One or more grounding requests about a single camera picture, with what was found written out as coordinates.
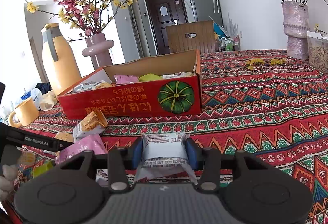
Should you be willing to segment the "silver white snack packet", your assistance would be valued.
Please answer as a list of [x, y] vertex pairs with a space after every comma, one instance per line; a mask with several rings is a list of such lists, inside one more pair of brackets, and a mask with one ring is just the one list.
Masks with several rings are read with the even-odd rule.
[[101, 83], [104, 83], [104, 81], [99, 81], [99, 82], [95, 82], [95, 81], [83, 82], [83, 83], [75, 86], [72, 89], [72, 92], [73, 93], [78, 93], [78, 92], [84, 92], [84, 91], [94, 90]]

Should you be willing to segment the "yellow ceramic mug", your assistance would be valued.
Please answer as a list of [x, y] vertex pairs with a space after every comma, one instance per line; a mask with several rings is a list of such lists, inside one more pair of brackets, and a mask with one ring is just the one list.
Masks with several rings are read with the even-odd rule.
[[27, 126], [39, 117], [39, 111], [31, 98], [21, 102], [13, 112], [9, 114], [8, 123], [10, 126], [20, 128]]

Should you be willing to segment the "pink snack packet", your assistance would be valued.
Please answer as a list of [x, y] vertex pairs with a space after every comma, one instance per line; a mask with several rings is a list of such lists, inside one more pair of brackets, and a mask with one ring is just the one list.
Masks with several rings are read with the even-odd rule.
[[139, 82], [138, 77], [133, 75], [114, 75], [117, 85], [125, 85]]
[[88, 135], [81, 140], [76, 141], [69, 147], [59, 151], [55, 163], [60, 164], [86, 150], [92, 150], [94, 154], [106, 154], [108, 152], [99, 135]]

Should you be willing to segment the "orange biscuit snack packet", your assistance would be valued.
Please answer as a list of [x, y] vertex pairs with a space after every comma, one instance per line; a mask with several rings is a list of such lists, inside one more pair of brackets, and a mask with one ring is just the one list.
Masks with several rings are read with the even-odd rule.
[[74, 129], [73, 139], [77, 142], [89, 135], [99, 135], [107, 127], [107, 120], [100, 110], [90, 112]]

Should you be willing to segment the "blue white tissue pack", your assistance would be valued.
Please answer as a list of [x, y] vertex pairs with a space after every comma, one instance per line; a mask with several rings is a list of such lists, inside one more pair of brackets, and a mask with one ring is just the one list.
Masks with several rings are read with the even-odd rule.
[[36, 106], [36, 108], [37, 108], [38, 110], [40, 110], [40, 103], [41, 103], [41, 101], [42, 101], [42, 99], [43, 99], [43, 97], [42, 97], [42, 93], [41, 93], [41, 90], [38, 89], [38, 88], [34, 88], [34, 89], [32, 89], [32, 90], [26, 92], [24, 95], [22, 95], [22, 96], [20, 97], [20, 99], [21, 99], [22, 101], [27, 100], [27, 99], [29, 99], [29, 98], [32, 99], [32, 101], [33, 101], [34, 105]]

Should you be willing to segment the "crumpled beige paper cup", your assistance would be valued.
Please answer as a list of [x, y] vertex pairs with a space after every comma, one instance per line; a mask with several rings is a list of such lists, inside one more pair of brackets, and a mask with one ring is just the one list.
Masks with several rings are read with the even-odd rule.
[[53, 90], [51, 90], [42, 96], [42, 100], [40, 101], [40, 109], [43, 111], [49, 111], [53, 109], [56, 103], [57, 98]]

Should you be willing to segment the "colourful patterned tablecloth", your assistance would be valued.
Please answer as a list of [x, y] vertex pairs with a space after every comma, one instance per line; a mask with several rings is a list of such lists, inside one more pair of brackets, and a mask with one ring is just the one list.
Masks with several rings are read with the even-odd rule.
[[[287, 64], [248, 70], [253, 58]], [[308, 223], [327, 223], [327, 75], [283, 50], [255, 50], [202, 54], [201, 77], [201, 114], [107, 117], [105, 146], [184, 131], [201, 147], [254, 153], [311, 190]]]

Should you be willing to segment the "red cardboard snack box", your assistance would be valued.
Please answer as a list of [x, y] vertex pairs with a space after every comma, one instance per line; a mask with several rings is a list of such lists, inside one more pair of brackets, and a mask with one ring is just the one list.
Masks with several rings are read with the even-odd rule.
[[[147, 57], [101, 67], [58, 95], [70, 120], [81, 120], [93, 110], [107, 117], [172, 117], [200, 114], [201, 70], [198, 50]], [[140, 77], [148, 73], [162, 80], [117, 85], [114, 75]], [[90, 81], [104, 81], [113, 86], [73, 93], [72, 89]]]

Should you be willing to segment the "green snack packet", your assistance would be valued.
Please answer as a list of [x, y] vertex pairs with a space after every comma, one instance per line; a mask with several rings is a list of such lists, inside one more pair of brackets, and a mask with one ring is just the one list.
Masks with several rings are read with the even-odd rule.
[[150, 82], [150, 81], [157, 81], [157, 80], [162, 80], [162, 76], [158, 76], [156, 74], [148, 73], [146, 75], [140, 76], [138, 80], [140, 82]]

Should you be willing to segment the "yellow thermos jug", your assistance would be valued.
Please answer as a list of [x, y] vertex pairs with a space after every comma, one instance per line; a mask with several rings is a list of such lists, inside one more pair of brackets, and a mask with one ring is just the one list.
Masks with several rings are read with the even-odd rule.
[[58, 23], [46, 24], [41, 33], [43, 66], [51, 88], [55, 96], [58, 96], [82, 77], [73, 51], [63, 37]]

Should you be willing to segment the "fallen yellow flowers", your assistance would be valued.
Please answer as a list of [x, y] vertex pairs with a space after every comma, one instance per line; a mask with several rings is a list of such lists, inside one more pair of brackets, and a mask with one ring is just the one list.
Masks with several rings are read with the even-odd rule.
[[265, 61], [262, 58], [253, 58], [246, 61], [245, 66], [248, 70], [254, 70], [255, 67], [270, 65], [270, 66], [282, 66], [286, 65], [287, 62], [284, 58], [272, 58], [269, 61]]

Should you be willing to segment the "wooden chair back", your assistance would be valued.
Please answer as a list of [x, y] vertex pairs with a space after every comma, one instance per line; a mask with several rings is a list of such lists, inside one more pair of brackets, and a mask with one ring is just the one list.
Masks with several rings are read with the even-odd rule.
[[198, 21], [166, 28], [171, 53], [199, 50], [201, 54], [217, 52], [213, 21]]

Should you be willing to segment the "dark entrance door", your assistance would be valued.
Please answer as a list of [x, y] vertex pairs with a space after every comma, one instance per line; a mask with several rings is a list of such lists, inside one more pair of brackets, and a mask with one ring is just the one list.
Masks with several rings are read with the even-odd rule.
[[184, 0], [145, 0], [158, 55], [170, 53], [166, 28], [187, 23]]

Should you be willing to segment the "clear container of seeds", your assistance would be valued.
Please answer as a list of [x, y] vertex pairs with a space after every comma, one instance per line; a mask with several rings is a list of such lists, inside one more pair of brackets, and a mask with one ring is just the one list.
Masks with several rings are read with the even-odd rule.
[[307, 32], [309, 64], [322, 73], [328, 70], [328, 37], [327, 34]]

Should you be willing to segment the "textured pink vase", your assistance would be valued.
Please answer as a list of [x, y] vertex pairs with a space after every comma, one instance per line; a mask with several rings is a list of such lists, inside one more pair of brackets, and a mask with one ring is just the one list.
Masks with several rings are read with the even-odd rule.
[[294, 1], [282, 2], [284, 34], [287, 36], [287, 55], [308, 60], [308, 35], [310, 30], [308, 7]]

